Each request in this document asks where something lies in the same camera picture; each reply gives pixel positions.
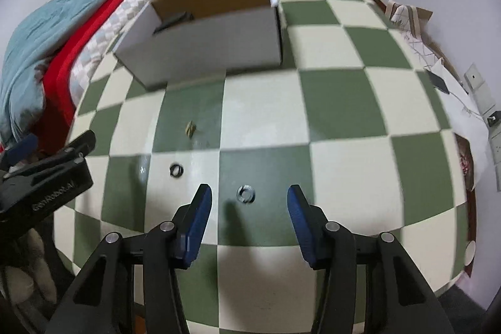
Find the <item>white patterned bag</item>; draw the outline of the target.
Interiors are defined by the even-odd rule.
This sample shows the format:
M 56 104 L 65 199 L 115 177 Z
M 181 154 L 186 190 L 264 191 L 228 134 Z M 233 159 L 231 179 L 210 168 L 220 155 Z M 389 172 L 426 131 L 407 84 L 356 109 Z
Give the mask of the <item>white patterned bag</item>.
M 443 53 L 438 51 L 427 36 L 426 24 L 432 12 L 390 0 L 385 7 L 385 16 L 400 31 L 416 62 L 424 70 L 429 70 L 445 80 L 450 94 L 446 95 L 438 90 L 437 92 L 452 131 L 470 143 L 474 160 L 475 188 L 488 166 L 488 128 L 473 98 L 451 70 Z

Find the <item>small gold earring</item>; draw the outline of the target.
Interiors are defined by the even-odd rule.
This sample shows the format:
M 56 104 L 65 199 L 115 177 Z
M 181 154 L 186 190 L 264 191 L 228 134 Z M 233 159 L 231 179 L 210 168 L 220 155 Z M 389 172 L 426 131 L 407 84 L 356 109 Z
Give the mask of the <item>small gold earring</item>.
M 193 121 L 190 121 L 189 123 L 187 123 L 186 125 L 186 128 L 185 128 L 185 134 L 186 136 L 191 139 L 194 135 L 194 133 L 196 132 L 196 124 L 193 123 Z

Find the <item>white power strip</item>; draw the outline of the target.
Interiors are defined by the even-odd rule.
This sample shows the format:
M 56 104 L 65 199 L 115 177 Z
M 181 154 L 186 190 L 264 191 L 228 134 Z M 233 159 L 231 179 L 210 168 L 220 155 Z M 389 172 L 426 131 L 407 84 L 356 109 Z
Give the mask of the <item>white power strip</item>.
M 497 104 L 491 94 L 488 83 L 483 78 L 479 69 L 475 64 L 470 65 L 467 71 L 464 73 L 464 79 L 466 80 L 470 91 L 472 91 L 473 97 L 476 102 L 476 106 L 479 109 L 479 113 L 482 116 L 488 128 L 488 141 L 489 147 L 493 157 L 494 170 L 496 174 L 496 187 L 497 191 L 500 191 L 500 122 L 490 128 L 488 126 L 487 117 L 494 111 L 500 111 L 500 105 Z

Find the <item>green white checkered tablecloth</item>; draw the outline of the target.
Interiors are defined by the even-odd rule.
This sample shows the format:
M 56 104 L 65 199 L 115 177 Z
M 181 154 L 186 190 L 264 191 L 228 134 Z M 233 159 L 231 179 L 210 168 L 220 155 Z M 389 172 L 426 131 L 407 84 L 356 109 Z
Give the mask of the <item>green white checkered tablecloth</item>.
M 147 92 L 107 56 L 76 111 L 72 135 L 97 144 L 93 187 L 54 216 L 73 271 L 108 233 L 150 231 L 211 187 L 199 256 L 178 272 L 193 333 L 310 330 L 321 277 L 293 231 L 293 184 L 354 233 L 392 232 L 436 293 L 464 268 L 456 138 L 402 36 L 371 0 L 281 8 L 282 69 Z

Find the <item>checkered grey white mattress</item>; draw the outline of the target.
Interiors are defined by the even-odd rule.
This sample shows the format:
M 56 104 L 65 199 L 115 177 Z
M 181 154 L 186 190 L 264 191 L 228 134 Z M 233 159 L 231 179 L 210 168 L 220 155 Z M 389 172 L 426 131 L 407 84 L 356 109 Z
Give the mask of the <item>checkered grey white mattress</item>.
M 134 20 L 145 4 L 153 0 L 117 0 L 110 11 L 97 21 L 97 27 L 84 41 L 80 53 L 70 67 L 69 93 L 73 105 L 82 95 L 107 49 L 122 29 Z

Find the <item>black fitness band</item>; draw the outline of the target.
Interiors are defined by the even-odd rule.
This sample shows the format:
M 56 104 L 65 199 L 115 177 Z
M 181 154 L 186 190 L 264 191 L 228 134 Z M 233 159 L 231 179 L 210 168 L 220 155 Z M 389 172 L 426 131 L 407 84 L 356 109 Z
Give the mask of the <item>black fitness band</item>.
M 190 12 L 174 13 L 174 14 L 171 14 L 170 16 L 166 17 L 165 19 L 163 19 L 161 24 L 155 28 L 154 33 L 156 34 L 156 33 L 161 32 L 162 30 L 166 30 L 166 29 L 169 29 L 173 26 L 187 23 L 187 22 L 190 22 L 193 20 L 194 20 L 194 16 Z

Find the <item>black charger plug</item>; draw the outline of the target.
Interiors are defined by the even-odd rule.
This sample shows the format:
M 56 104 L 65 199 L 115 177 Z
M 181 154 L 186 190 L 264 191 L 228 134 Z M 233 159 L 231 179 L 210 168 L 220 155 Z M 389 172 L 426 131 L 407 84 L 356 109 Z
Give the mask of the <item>black charger plug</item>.
M 487 122 L 488 126 L 490 128 L 496 126 L 499 122 L 501 121 L 501 112 L 500 111 L 494 111 L 487 117 Z

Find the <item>red white plastic bag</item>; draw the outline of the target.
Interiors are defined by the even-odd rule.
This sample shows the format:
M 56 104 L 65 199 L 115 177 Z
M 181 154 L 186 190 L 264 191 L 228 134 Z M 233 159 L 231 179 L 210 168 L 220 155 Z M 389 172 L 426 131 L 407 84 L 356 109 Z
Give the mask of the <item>red white plastic bag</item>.
M 475 186 L 474 160 L 470 150 L 470 143 L 462 136 L 455 134 L 458 145 L 460 166 L 464 175 L 464 184 L 467 191 L 473 191 Z

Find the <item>teal blanket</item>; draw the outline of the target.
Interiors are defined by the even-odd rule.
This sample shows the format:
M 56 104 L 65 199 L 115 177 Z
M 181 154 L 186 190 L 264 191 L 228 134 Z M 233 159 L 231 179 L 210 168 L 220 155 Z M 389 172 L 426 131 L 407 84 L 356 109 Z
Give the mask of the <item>teal blanket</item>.
M 43 76 L 54 54 L 108 0 L 50 0 L 13 31 L 1 75 L 1 143 L 20 141 L 41 117 Z

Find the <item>white cardboard box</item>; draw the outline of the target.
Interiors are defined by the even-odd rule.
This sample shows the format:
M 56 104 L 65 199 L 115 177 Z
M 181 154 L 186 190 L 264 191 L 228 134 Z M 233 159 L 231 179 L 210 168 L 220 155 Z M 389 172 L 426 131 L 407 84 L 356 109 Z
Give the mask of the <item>white cardboard box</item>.
M 154 33 L 174 13 L 194 20 Z M 226 72 L 270 69 L 284 52 L 279 0 L 154 0 L 112 49 L 146 89 Z

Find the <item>red bed sheet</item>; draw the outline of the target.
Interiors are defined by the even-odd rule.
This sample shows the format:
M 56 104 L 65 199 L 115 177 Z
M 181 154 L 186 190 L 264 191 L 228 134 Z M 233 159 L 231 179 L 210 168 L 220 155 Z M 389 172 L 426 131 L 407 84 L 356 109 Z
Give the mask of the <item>red bed sheet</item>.
M 123 1 L 106 0 L 84 19 L 50 61 L 43 77 L 43 111 L 29 129 L 38 138 L 37 152 L 40 155 L 53 154 L 64 145 L 75 114 L 69 86 L 72 67 L 87 43 Z

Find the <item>black smartphone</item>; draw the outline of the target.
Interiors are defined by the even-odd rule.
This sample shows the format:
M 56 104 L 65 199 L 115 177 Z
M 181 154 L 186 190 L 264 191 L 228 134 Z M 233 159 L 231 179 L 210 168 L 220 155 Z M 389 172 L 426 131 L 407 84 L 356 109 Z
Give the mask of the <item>black smartphone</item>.
M 438 91 L 440 91 L 446 95 L 450 94 L 450 91 L 447 87 L 447 84 L 442 77 L 432 73 L 429 70 L 426 70 L 426 74 L 427 74 L 429 81 L 431 82 L 431 84 L 434 86 L 435 89 L 437 89 Z

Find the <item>white mug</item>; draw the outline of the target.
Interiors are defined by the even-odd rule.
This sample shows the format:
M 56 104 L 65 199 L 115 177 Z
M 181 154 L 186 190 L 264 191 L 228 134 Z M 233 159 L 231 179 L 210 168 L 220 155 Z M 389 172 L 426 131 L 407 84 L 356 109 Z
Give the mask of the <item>white mug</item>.
M 468 241 L 465 251 L 464 251 L 464 266 L 469 266 L 472 264 L 476 255 L 476 241 Z

